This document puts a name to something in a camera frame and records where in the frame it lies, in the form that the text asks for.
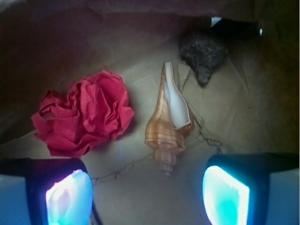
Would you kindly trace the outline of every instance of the glowing light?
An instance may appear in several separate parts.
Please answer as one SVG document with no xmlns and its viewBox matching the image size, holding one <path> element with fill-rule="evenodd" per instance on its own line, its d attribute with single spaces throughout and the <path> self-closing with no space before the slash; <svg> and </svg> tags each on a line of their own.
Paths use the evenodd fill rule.
<svg viewBox="0 0 300 225">
<path fill-rule="evenodd" d="M 87 225 L 93 203 L 89 175 L 76 170 L 46 191 L 49 225 Z"/>
<path fill-rule="evenodd" d="M 204 173 L 203 201 L 206 214 L 213 225 L 246 225 L 249 187 L 218 166 Z"/>
</svg>

